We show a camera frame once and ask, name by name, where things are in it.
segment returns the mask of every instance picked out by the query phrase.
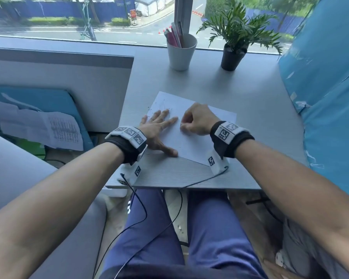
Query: pen holder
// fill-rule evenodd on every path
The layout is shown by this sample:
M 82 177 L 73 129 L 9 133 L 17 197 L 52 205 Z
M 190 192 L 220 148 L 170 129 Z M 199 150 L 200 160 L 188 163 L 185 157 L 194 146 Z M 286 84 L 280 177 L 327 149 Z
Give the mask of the pen holder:
M 172 46 L 167 41 L 170 67 L 177 71 L 189 69 L 197 43 L 196 38 L 191 34 L 183 35 L 183 48 Z

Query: desk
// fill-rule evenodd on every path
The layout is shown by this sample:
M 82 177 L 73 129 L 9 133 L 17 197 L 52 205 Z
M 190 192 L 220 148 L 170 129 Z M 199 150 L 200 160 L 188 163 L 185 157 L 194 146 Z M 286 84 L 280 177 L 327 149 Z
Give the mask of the desk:
M 307 165 L 304 128 L 281 81 L 278 56 L 249 53 L 235 72 L 227 72 L 220 67 L 222 54 L 196 50 L 189 70 L 178 72 L 169 67 L 166 49 L 138 49 L 119 125 L 138 125 L 163 91 L 237 113 L 237 124 L 256 140 Z M 158 151 L 146 151 L 141 167 L 135 186 L 180 188 L 212 176 L 208 166 Z M 236 159 L 223 175 L 193 187 L 260 188 Z

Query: road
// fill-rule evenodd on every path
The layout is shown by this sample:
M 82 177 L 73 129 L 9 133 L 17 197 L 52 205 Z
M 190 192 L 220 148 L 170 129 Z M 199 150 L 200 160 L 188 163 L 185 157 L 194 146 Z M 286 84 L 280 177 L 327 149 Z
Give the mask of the road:
M 194 0 L 193 10 L 200 13 L 204 12 L 206 0 Z M 166 38 L 163 35 L 163 29 L 168 28 L 173 22 L 173 12 L 169 15 L 149 23 L 141 27 L 129 28 L 95 28 L 95 35 L 98 42 L 128 44 L 128 45 L 149 45 L 149 46 L 166 46 Z M 192 14 L 190 22 L 190 34 L 194 35 L 198 40 L 197 48 L 208 48 L 211 30 L 208 28 L 196 34 L 201 26 L 202 20 L 200 16 Z M 0 28 L 0 35 L 19 36 L 19 37 L 35 37 L 47 39 L 66 39 L 80 40 L 80 33 L 83 28 L 57 26 L 57 27 L 21 27 L 21 28 Z M 218 37 L 210 45 L 210 49 L 223 49 L 225 41 Z M 290 44 L 284 44 L 284 52 L 288 50 Z M 277 53 L 275 48 L 266 50 L 259 44 L 253 44 L 248 49 L 249 52 Z

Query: black wrist strap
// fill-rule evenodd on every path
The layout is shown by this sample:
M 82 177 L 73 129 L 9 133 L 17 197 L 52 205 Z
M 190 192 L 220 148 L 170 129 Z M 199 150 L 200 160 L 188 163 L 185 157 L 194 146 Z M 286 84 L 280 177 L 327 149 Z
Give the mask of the black wrist strap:
M 227 157 L 227 158 L 234 158 L 234 153 L 237 147 L 242 144 L 246 140 L 255 140 L 255 138 L 247 131 L 240 132 L 237 134 L 233 140 L 230 142 L 230 144 L 226 144 L 221 139 L 219 139 L 217 136 L 215 136 L 215 132 L 218 129 L 218 127 L 223 124 L 225 121 L 218 121 L 216 122 L 212 128 L 211 128 L 211 139 L 213 141 L 214 148 L 216 152 L 219 154 L 221 158 Z
M 138 155 L 140 154 L 140 151 L 137 150 L 135 147 L 133 147 L 130 142 L 126 139 L 124 139 L 121 136 L 111 136 L 107 139 L 105 139 L 105 142 L 109 142 L 112 144 L 115 144 L 118 146 L 123 154 L 124 154 L 124 161 L 123 163 L 129 163 L 130 165 L 134 164 L 137 161 Z

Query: paper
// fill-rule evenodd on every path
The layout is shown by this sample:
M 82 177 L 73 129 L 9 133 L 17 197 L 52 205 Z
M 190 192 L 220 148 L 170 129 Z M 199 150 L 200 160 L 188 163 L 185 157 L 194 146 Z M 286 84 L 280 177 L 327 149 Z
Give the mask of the paper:
M 213 142 L 209 135 L 199 136 L 196 134 L 183 133 L 180 131 L 180 122 L 186 110 L 194 101 L 184 99 L 175 95 L 159 92 L 153 102 L 147 116 L 150 118 L 157 110 L 169 109 L 169 115 L 166 119 L 177 116 L 178 121 L 165 129 L 160 138 L 164 145 L 178 150 L 179 157 L 186 158 L 197 163 L 208 165 L 206 153 L 213 148 Z M 209 107 L 210 110 L 221 120 L 236 122 L 237 114 L 228 112 L 215 107 Z
M 65 113 L 20 110 L 0 102 L 0 129 L 4 134 L 51 148 L 83 150 L 80 128 L 75 118 Z

